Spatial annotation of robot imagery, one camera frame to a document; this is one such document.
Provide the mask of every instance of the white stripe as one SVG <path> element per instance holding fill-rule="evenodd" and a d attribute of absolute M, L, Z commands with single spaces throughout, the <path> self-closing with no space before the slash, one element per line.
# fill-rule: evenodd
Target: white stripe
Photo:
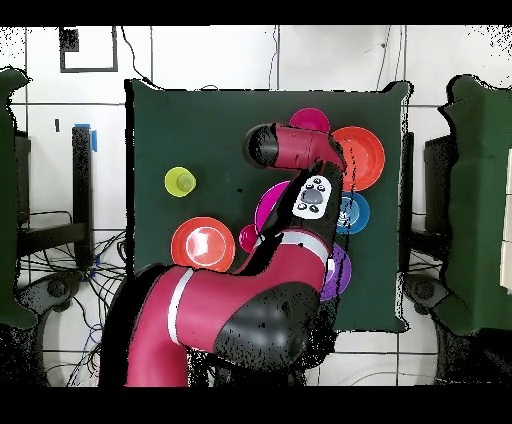
<path fill-rule="evenodd" d="M 174 289 L 174 293 L 171 297 L 171 304 L 169 305 L 169 313 L 167 315 L 167 328 L 169 330 L 169 336 L 171 336 L 171 340 L 176 344 L 181 344 L 178 341 L 178 334 L 176 330 L 176 317 L 178 316 L 178 306 L 180 304 L 181 296 L 185 291 L 185 286 L 190 280 L 190 277 L 194 274 L 194 270 L 189 268 L 183 277 L 180 278 L 176 288 Z"/>
<path fill-rule="evenodd" d="M 283 233 L 283 239 L 281 244 L 300 244 L 306 249 L 317 255 L 323 264 L 327 262 L 329 252 L 325 248 L 324 244 L 312 235 L 301 233 L 300 231 L 286 231 Z"/>

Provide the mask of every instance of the red disk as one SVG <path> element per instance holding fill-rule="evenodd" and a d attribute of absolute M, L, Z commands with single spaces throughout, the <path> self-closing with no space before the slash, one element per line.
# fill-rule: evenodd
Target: red disk
<path fill-rule="evenodd" d="M 181 224 L 171 240 L 175 264 L 225 272 L 235 258 L 235 240 L 220 221 L 196 217 Z"/>
<path fill-rule="evenodd" d="M 384 148 L 375 134 L 364 128 L 345 127 L 333 132 L 332 136 L 343 147 L 347 162 L 343 190 L 351 191 L 354 186 L 354 191 L 361 191 L 374 184 L 385 161 Z"/>

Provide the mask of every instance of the cup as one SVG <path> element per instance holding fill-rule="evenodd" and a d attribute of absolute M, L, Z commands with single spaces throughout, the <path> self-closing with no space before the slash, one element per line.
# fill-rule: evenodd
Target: cup
<path fill-rule="evenodd" d="M 196 187 L 196 179 L 192 173 L 181 166 L 176 166 L 165 174 L 165 188 L 175 197 L 183 197 Z"/>

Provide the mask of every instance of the dark green table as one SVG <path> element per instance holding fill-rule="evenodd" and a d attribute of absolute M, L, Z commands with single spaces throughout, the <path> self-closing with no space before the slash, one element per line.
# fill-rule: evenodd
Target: dark green table
<path fill-rule="evenodd" d="M 0 207 L 0 324 L 29 328 L 37 323 L 32 311 L 19 305 L 14 290 L 19 275 L 18 260 L 18 175 L 12 112 L 7 104 L 11 94 L 28 79 L 12 68 L 0 69 L 0 169 L 2 206 Z"/>
<path fill-rule="evenodd" d="M 335 328 L 401 332 L 395 316 L 398 178 L 401 102 L 409 84 L 392 84 L 383 93 L 178 91 L 154 90 L 132 80 L 135 115 L 135 268 L 171 263 L 170 240 L 187 219 L 211 216 L 235 240 L 253 222 L 261 195 L 291 172 L 260 170 L 242 156 L 247 131 L 267 122 L 288 122 L 295 111 L 317 107 L 331 131 L 360 126 L 382 142 L 386 164 L 378 182 L 361 192 L 371 217 L 349 240 L 352 280 L 341 295 Z M 174 166 L 189 169 L 196 189 L 184 198 L 170 196 L 164 176 Z M 336 241 L 344 246 L 344 240 Z M 246 259 L 237 243 L 230 270 Z"/>
<path fill-rule="evenodd" d="M 452 80 L 448 94 L 450 102 L 441 110 L 459 152 L 450 174 L 451 295 L 434 312 L 458 335 L 512 330 L 512 296 L 500 286 L 512 90 L 463 75 Z"/>

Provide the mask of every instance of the floor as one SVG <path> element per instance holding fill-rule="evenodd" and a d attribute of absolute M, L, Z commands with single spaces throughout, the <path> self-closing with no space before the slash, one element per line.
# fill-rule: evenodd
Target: floor
<path fill-rule="evenodd" d="M 425 211 L 422 145 L 449 132 L 436 108 L 447 101 L 450 79 L 466 73 L 497 87 L 512 84 L 510 38 L 506 29 L 497 27 L 267 25 L 126 27 L 124 31 L 135 59 L 117 27 L 118 72 L 108 73 L 60 73 L 56 28 L 2 28 L 0 33 L 0 67 L 24 69 L 31 78 L 27 88 L 13 94 L 11 109 L 18 128 L 28 131 L 32 140 L 32 212 L 72 210 L 71 127 L 88 123 L 97 131 L 92 170 L 95 242 L 120 234 L 126 224 L 123 79 L 139 77 L 133 63 L 138 72 L 165 88 L 214 84 L 233 89 L 374 91 L 393 80 L 410 81 L 414 93 L 408 126 L 415 133 L 413 210 L 417 214 Z M 80 51 L 66 53 L 67 67 L 112 66 L 109 27 L 79 27 L 79 34 Z M 66 219 L 65 214 L 36 215 L 31 226 Z M 423 228 L 421 215 L 413 216 L 413 226 Z M 65 253 L 50 251 L 49 256 L 66 263 L 58 262 Z M 34 255 L 26 258 L 23 263 L 26 268 L 30 265 L 30 271 L 22 272 L 20 285 L 44 275 L 47 268 L 40 261 Z M 98 284 L 123 266 L 115 245 L 101 255 L 101 262 L 110 269 L 96 275 Z M 91 285 L 84 283 L 77 298 L 88 324 L 96 328 L 99 302 Z M 50 314 L 44 359 L 47 369 L 53 367 L 48 373 L 52 385 L 65 385 L 83 350 L 91 350 L 100 337 L 99 331 L 89 337 L 83 315 L 77 302 L 64 313 Z M 433 323 L 416 314 L 406 299 L 403 317 L 409 330 L 401 335 L 342 333 L 336 353 L 308 372 L 309 384 L 432 384 L 437 359 Z M 94 378 L 87 376 L 80 373 L 75 384 L 94 385 Z"/>

